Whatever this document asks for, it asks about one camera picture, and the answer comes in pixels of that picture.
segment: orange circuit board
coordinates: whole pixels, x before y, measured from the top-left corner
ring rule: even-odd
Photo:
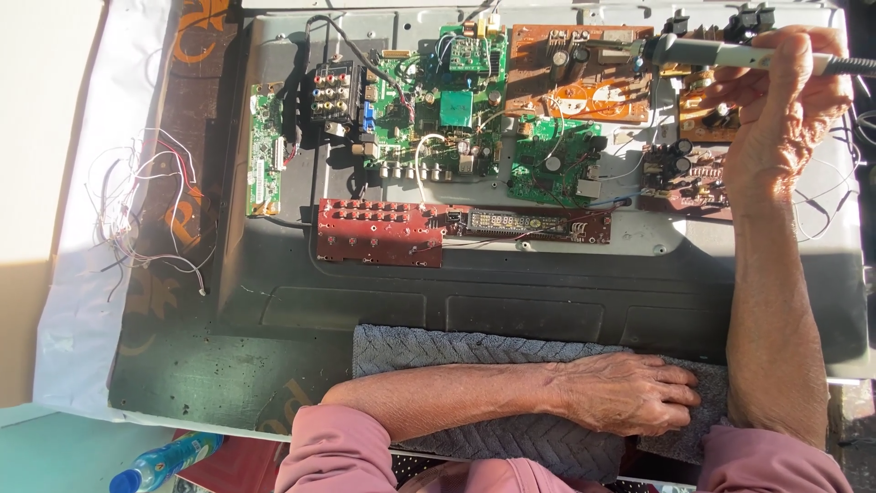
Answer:
[[[583,64],[571,59],[562,76],[556,75],[553,64],[557,52],[572,54],[586,39],[632,41],[651,36],[651,26],[514,25],[505,110],[554,118],[648,121],[647,64],[637,72],[629,54],[595,48],[588,49],[589,59]]]

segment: green circuit board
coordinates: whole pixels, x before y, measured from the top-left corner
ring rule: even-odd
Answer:
[[[276,97],[276,93],[282,87],[282,82],[275,82],[253,84],[250,88],[247,216],[274,215],[279,212],[279,175],[285,169],[286,140],[280,134],[283,100]]]
[[[508,36],[507,31],[498,31],[481,39],[466,38],[460,25],[446,25],[439,32],[443,41],[434,50],[412,52],[406,58],[381,57],[380,68],[398,80],[406,98],[413,100],[414,122],[410,122],[408,109],[388,82],[376,79],[370,84],[374,89],[366,86],[366,94],[371,91],[374,100],[369,102],[366,98],[364,103],[363,114],[371,115],[371,119],[362,119],[363,131],[376,137],[380,155],[366,158],[365,167],[402,171],[413,168],[414,151],[420,139],[429,133],[440,133],[446,140],[427,141],[420,152],[421,168],[440,170],[442,179],[446,171],[453,176],[498,174],[501,118],[494,118],[480,132],[477,128],[505,106]],[[460,51],[469,44],[477,47],[476,53]],[[460,61],[454,54],[470,56]],[[460,69],[460,63],[468,60],[471,64],[467,69]],[[491,104],[491,94],[495,97],[497,93],[499,100]],[[461,159],[457,145],[463,140],[470,148],[490,150],[471,160]]]
[[[590,139],[601,130],[600,124],[588,120],[520,117],[508,196],[566,207],[588,204],[591,198],[576,194],[578,180],[599,160]],[[548,156],[559,160],[558,169],[548,169]]]

